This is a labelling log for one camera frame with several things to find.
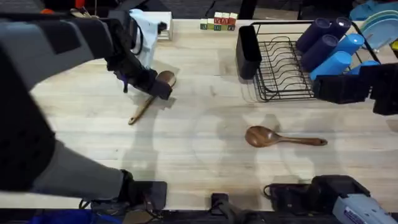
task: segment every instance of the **light wood tabletop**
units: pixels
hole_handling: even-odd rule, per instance
[[[238,26],[251,22],[238,21]],[[104,165],[127,169],[136,180],[166,181],[168,209],[208,208],[211,193],[226,192],[239,207],[270,210],[262,196],[267,184],[346,174],[368,188],[386,210],[398,211],[398,116],[374,114],[371,100],[350,105],[260,103],[253,84],[238,80],[237,36],[238,29],[200,30],[197,20],[174,20],[173,41],[157,44],[154,62],[158,72],[171,70],[177,76],[171,99],[156,99],[134,126],[127,122],[147,95],[133,88],[124,94],[104,60],[49,78],[32,94],[68,147]],[[389,49],[378,56],[382,62],[396,62]],[[253,125],[329,143],[257,149],[244,140]],[[77,208],[78,202],[0,195],[0,207]]]

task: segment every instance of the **blue cup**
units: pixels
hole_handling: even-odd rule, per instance
[[[349,34],[337,44],[337,47],[332,51],[331,54],[334,54],[337,51],[344,51],[350,55],[353,55],[364,43],[365,39],[362,35]]]
[[[349,53],[343,51],[336,52],[314,69],[310,74],[310,78],[314,80],[318,75],[341,75],[351,65],[351,61]]]
[[[331,22],[328,34],[334,35],[340,40],[351,27],[351,21],[345,17],[339,17]]]
[[[307,50],[324,34],[329,31],[330,22],[328,19],[315,19],[310,27],[300,36],[296,42],[296,48],[302,53]]]
[[[336,48],[338,39],[330,34],[325,34],[316,41],[301,58],[301,64],[305,71],[312,72],[330,53]]]
[[[361,69],[362,66],[371,66],[371,65],[380,65],[379,62],[373,61],[373,60],[368,60],[361,65],[358,65],[357,67],[351,69],[351,71],[347,72],[346,75],[359,75],[359,70]]]

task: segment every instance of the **toy block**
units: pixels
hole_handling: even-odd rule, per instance
[[[229,31],[234,31],[235,30],[235,25],[228,25],[227,29]]]
[[[223,18],[223,13],[222,12],[215,12],[214,13],[214,23],[215,24],[221,24],[221,19]]]
[[[207,29],[207,19],[200,20],[200,29],[203,29],[203,30]]]
[[[228,25],[229,23],[229,13],[223,12],[223,17],[221,18],[222,25]]]
[[[229,25],[235,25],[236,20],[238,19],[238,15],[236,13],[229,14]]]
[[[215,31],[220,31],[221,30],[221,24],[214,24],[214,30]]]
[[[214,30],[214,19],[207,19],[207,29]]]

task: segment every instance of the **blue plate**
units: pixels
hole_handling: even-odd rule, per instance
[[[379,21],[386,20],[386,19],[398,19],[398,15],[389,14],[389,15],[379,16],[379,17],[373,19],[371,22],[368,22],[367,24],[365,24],[365,26],[362,26],[361,32],[366,30],[367,28],[369,28],[371,25],[373,25]]]
[[[398,38],[398,19],[385,19],[362,31],[372,49],[379,49]]]
[[[398,16],[398,11],[394,11],[394,10],[386,10],[386,11],[381,11],[378,12],[376,14],[373,14],[372,16],[369,16],[362,24],[361,26],[361,30],[363,30],[364,26],[367,26],[368,24],[373,24],[374,20],[377,19],[378,17],[381,16],[387,16],[387,15],[396,15]]]

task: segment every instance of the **gray robot arm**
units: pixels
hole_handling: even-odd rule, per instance
[[[153,183],[135,182],[125,170],[103,166],[55,139],[29,90],[46,78],[105,58],[125,85],[160,98],[171,87],[157,82],[131,53],[131,39],[117,19],[65,19],[3,15],[0,22],[0,190],[78,197],[87,201],[142,204]],[[154,207],[164,207],[165,183]]]

